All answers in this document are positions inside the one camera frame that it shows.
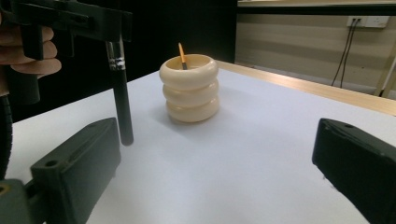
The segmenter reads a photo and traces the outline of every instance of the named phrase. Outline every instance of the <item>black cable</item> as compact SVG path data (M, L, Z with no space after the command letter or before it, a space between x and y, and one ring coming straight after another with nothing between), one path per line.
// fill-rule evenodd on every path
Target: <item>black cable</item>
M12 114L7 96L0 97L0 180L6 177L12 149Z
M346 73L347 56L349 55L350 47L352 46L353 35L355 34L355 29L356 29L356 26L358 25L358 22L359 22L359 21L360 21L360 20L357 20L357 22L355 23L355 25L353 25L352 34L351 34L350 39L349 39L349 46L348 46L348 48L347 48L346 57L345 57L345 59L344 59L343 75L341 75L341 83L340 83L340 88L341 88L341 89L343 89L344 76L345 76L345 73Z
M352 23L351 23L351 25L349 27L349 32L348 32L347 38L346 38L346 46L344 47L344 52L343 52L343 56L341 56L341 61L338 64L337 72L335 73L334 79L332 80L332 86L334 86L334 82L335 82L335 80L338 77L338 72L340 71L341 65L343 64L344 56L346 55L346 52L347 52L347 47L349 45L349 38L350 38L350 36L352 34L353 27L356 26L358 24L358 22L359 22L359 20L353 19Z

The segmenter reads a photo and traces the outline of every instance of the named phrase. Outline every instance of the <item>table surface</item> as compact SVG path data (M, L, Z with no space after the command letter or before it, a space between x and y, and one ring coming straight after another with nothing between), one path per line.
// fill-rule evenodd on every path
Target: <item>table surface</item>
M316 6L361 6L396 4L395 0L250 0L238 1L239 7L316 7Z
M128 83L135 140L88 223L367 223L312 164L318 120L396 145L396 118L224 69L218 80L219 112L193 124L169 119L158 73ZM105 91L15 123L7 178L28 181L35 161L109 117Z

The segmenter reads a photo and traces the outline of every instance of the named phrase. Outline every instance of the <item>cream-colored object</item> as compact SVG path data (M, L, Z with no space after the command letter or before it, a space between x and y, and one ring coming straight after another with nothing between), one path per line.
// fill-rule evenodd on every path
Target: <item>cream-colored object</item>
M219 110L219 67L205 55L185 57L187 70L182 69L180 57L166 61L160 68L168 114L184 122L208 119Z

